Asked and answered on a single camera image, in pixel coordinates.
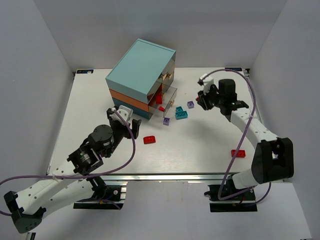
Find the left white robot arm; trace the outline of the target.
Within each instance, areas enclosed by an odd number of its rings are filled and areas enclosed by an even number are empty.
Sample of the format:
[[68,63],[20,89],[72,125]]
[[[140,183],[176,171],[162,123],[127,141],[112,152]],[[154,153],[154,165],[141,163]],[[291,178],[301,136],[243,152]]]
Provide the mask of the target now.
[[68,158],[48,175],[18,192],[3,197],[9,216],[20,234],[36,228],[49,214],[82,199],[95,198],[106,192],[102,176],[110,171],[94,173],[110,158],[123,138],[135,141],[140,120],[132,118],[133,110],[120,105],[106,111],[108,124],[97,126]]

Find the red sloped lego brick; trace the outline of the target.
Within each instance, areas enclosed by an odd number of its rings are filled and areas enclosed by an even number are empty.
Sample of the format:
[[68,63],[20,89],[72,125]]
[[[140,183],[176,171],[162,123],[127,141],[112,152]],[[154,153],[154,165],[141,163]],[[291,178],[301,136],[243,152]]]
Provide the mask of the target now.
[[162,105],[163,104],[163,96],[162,96],[161,93],[156,94],[155,102],[156,102],[157,105]]

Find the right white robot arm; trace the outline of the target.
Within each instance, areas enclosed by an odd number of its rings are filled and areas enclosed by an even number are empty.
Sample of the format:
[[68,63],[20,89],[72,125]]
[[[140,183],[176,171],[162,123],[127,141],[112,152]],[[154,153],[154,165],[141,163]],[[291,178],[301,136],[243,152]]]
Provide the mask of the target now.
[[227,120],[245,134],[254,147],[251,167],[234,174],[228,182],[237,190],[292,178],[294,175],[294,146],[287,138],[268,130],[249,106],[237,99],[236,84],[232,79],[209,81],[198,92],[197,103],[204,110],[219,108]]

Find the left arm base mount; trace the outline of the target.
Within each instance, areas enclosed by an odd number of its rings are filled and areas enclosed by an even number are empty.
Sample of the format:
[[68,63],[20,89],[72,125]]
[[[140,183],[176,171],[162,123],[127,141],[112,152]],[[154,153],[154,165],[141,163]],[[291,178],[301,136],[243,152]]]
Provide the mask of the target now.
[[100,176],[86,180],[90,183],[90,197],[73,204],[73,209],[81,210],[121,210],[125,199],[127,186],[103,180]]

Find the clear drawer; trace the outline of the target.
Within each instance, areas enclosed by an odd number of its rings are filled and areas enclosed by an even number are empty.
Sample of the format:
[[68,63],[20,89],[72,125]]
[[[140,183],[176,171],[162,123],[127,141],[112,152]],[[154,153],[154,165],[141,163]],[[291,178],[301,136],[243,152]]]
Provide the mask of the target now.
[[[148,104],[149,112],[157,117],[165,118],[170,108],[174,105],[175,98],[177,96],[177,90],[177,88],[170,86],[166,92],[161,92],[162,104],[156,104],[155,93]],[[159,110],[159,107],[165,108],[165,111]]]

